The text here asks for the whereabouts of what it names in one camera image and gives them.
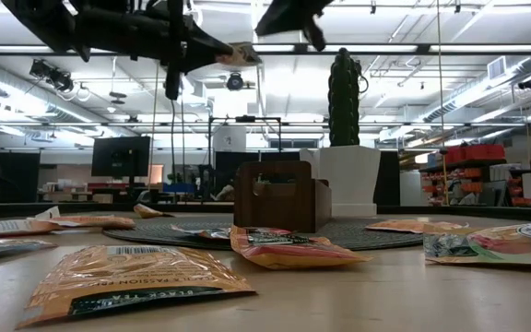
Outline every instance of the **table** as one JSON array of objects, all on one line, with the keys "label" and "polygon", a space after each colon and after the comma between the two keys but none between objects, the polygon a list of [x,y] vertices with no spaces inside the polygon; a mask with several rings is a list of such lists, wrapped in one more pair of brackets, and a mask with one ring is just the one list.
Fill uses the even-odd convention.
[{"label": "table", "polygon": [[[509,220],[431,217],[471,225]],[[89,233],[38,236],[58,248],[0,259],[0,331],[11,331],[32,291],[63,255],[125,244]],[[270,271],[213,252],[259,295],[155,306],[26,331],[531,331],[531,269],[426,265],[421,247],[364,252],[369,263],[333,270]]]}]

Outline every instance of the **ceiling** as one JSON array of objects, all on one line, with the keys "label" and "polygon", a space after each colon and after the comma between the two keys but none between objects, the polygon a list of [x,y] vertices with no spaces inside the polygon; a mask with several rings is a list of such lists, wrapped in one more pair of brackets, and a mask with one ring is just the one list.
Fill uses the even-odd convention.
[{"label": "ceiling", "polygon": [[[462,10],[455,13],[455,0],[442,0],[438,16],[436,1],[402,0],[378,1],[376,13],[371,15],[371,2],[345,0],[334,2],[325,10],[318,24],[324,30],[328,42],[338,43],[531,43],[531,1],[529,0],[462,0]],[[252,21],[259,18],[252,14],[250,0],[195,0],[195,16],[201,17],[201,28],[224,42],[304,42],[298,33],[286,33],[255,40]],[[41,44],[26,28],[0,4],[0,45]],[[360,115],[362,121],[415,121],[415,115],[440,97],[446,98],[455,89],[473,79],[485,75],[487,64],[498,56],[357,56],[370,82],[362,95]],[[334,61],[332,55],[264,55],[263,114],[281,116],[290,121],[320,121],[327,115],[327,79]],[[515,57],[521,61],[524,57]],[[51,86],[36,80],[29,74],[35,59],[44,60],[71,73],[73,80],[83,84],[91,92],[90,98],[81,101],[86,91],[62,94],[85,113],[96,119],[123,122],[137,115],[143,121],[152,120],[151,114],[159,114],[161,121],[171,120],[171,103],[163,97],[161,86],[165,71],[149,59],[131,61],[128,57],[95,56],[84,63],[75,56],[0,56],[0,69],[39,88],[56,93]],[[210,65],[191,72],[187,76],[189,89],[183,94],[185,121],[203,120],[214,106],[213,100],[230,99],[247,103],[249,114],[257,115],[258,94],[256,89],[240,92],[227,91],[224,87],[231,72],[240,72],[245,81],[256,82],[255,67],[234,68]],[[125,93],[125,104],[109,112],[111,91]],[[530,91],[520,91],[521,97],[529,97]],[[483,98],[470,102],[467,107],[487,113],[512,103],[509,87],[498,89]],[[175,105],[180,112],[180,105]],[[450,122],[472,121],[472,112],[460,111]],[[362,132],[379,132],[381,127],[363,127]],[[415,132],[415,139],[423,132]]]}]

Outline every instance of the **snack bag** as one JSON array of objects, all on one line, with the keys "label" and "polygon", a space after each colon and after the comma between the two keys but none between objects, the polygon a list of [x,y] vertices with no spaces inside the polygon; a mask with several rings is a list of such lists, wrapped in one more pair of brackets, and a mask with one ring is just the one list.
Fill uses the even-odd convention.
[{"label": "snack bag", "polygon": [[115,216],[61,217],[59,207],[52,207],[37,215],[34,220],[50,222],[62,227],[102,227],[104,229],[133,229],[135,221]]},{"label": "snack bag", "polygon": [[181,231],[188,235],[200,236],[213,240],[228,240],[230,238],[230,228],[219,228],[211,230],[184,230],[175,225],[171,225],[171,229],[174,231]]},{"label": "snack bag", "polygon": [[0,221],[0,237],[44,234],[50,231],[59,231],[62,227],[37,220],[2,220]]},{"label": "snack bag", "polygon": [[233,292],[254,290],[201,251],[92,246],[65,256],[38,285],[18,328],[136,303]]},{"label": "snack bag", "polygon": [[149,219],[149,218],[155,218],[155,217],[171,217],[171,215],[157,211],[150,207],[146,207],[142,204],[135,205],[135,212],[138,215],[138,217],[142,219]]},{"label": "snack bag", "polygon": [[390,219],[380,222],[373,223],[372,225],[366,226],[366,230],[377,230],[377,231],[407,231],[413,232],[416,234],[423,233],[423,227],[425,225],[439,225],[440,227],[446,229],[457,229],[463,228],[464,226],[450,223],[450,222],[427,222],[420,221],[416,219]]},{"label": "snack bag", "polygon": [[333,245],[326,238],[306,238],[267,228],[232,226],[230,246],[257,265],[271,269],[334,267],[372,260]]},{"label": "snack bag", "polygon": [[56,244],[39,240],[0,240],[0,253],[53,248]]},{"label": "snack bag", "polygon": [[433,262],[531,264],[531,223],[457,230],[428,226],[423,246]]}]

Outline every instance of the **white pedestal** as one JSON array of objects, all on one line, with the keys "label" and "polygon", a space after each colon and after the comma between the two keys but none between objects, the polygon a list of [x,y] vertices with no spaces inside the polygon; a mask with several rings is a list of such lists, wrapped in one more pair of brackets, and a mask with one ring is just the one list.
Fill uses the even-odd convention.
[{"label": "white pedestal", "polygon": [[331,187],[334,217],[376,215],[374,189],[381,152],[360,146],[301,151],[301,160],[313,166],[313,178],[326,179]]}]

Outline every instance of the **security camera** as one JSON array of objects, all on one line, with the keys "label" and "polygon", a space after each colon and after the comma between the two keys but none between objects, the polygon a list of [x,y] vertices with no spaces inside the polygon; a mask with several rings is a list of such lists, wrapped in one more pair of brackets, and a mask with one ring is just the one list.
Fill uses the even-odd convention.
[{"label": "security camera", "polygon": [[229,80],[227,81],[227,89],[230,91],[239,91],[240,89],[243,89],[241,73],[230,74]]}]

